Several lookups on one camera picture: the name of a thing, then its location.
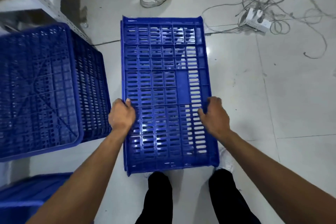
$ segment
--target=blue plastic panel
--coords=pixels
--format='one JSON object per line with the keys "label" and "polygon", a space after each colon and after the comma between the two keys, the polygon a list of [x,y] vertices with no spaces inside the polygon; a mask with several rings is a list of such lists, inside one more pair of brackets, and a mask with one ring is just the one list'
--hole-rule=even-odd
{"label": "blue plastic panel", "polygon": [[218,166],[218,145],[200,122],[211,96],[203,20],[121,21],[123,99],[137,119],[124,143],[127,174]]}
{"label": "blue plastic panel", "polygon": [[37,175],[0,190],[0,220],[3,224],[24,224],[72,173]]}
{"label": "blue plastic panel", "polygon": [[109,133],[103,56],[68,25],[5,35],[0,46],[0,161]]}

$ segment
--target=floor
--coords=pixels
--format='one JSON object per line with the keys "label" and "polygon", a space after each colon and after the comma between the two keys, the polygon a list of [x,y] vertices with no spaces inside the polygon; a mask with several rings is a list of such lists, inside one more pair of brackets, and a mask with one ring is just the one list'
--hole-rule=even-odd
{"label": "floor", "polygon": [[[280,6],[296,18],[309,17],[321,35],[284,17],[288,34],[241,32],[206,37],[212,93],[222,98],[231,128],[253,146],[336,197],[336,0],[285,0]],[[103,53],[111,101],[121,97],[120,20],[133,17],[197,17],[210,6],[241,0],[169,0],[144,9],[139,0],[74,0],[88,9],[85,33]],[[220,6],[204,18],[211,29],[237,23],[241,6]],[[74,171],[101,143],[43,154],[0,166],[10,180],[25,175]],[[218,223],[208,193],[211,167],[174,171],[173,223]],[[262,223],[283,223],[245,172],[236,164],[234,179]],[[95,223],[134,223],[148,186],[143,174],[127,177],[120,152]]]}

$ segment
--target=leg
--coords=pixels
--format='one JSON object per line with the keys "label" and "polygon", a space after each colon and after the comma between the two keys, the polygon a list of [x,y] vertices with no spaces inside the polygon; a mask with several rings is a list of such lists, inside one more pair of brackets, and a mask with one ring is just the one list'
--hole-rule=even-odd
{"label": "leg", "polygon": [[219,169],[209,179],[209,190],[218,222],[260,224],[236,188],[232,174]]}
{"label": "leg", "polygon": [[170,181],[161,172],[154,172],[148,178],[148,191],[143,211],[135,224],[162,223],[173,221],[173,194]]}

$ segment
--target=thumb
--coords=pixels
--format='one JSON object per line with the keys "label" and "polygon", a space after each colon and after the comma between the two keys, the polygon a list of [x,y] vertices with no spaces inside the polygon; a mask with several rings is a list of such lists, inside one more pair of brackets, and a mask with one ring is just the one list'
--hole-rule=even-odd
{"label": "thumb", "polygon": [[205,122],[205,114],[203,112],[203,109],[199,108],[197,112],[198,112],[198,115],[199,115],[199,118],[200,118],[201,122],[204,124],[204,122]]}
{"label": "thumb", "polygon": [[127,107],[131,107],[131,100],[129,98],[126,99],[125,104]]}

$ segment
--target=hand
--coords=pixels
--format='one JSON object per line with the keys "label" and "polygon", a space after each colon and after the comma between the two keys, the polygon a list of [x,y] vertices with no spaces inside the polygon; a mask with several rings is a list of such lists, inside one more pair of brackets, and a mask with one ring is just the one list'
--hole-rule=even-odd
{"label": "hand", "polygon": [[230,118],[222,107],[222,100],[217,97],[208,98],[208,112],[204,114],[202,108],[198,109],[198,115],[207,131],[217,140],[229,136]]}
{"label": "hand", "polygon": [[131,100],[128,98],[124,103],[120,98],[112,104],[112,109],[108,115],[108,122],[114,130],[122,130],[128,133],[135,121],[135,110],[131,106]]}

